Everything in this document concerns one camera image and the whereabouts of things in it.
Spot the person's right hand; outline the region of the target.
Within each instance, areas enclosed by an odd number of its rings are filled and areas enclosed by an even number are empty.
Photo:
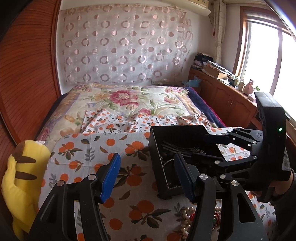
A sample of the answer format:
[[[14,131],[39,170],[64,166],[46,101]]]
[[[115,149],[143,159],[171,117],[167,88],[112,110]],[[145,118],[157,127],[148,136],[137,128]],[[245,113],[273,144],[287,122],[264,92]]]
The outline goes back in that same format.
[[[285,194],[290,186],[293,183],[295,174],[293,171],[290,172],[290,178],[288,181],[272,181],[271,184],[269,185],[269,188],[271,188],[272,196],[279,196]]]

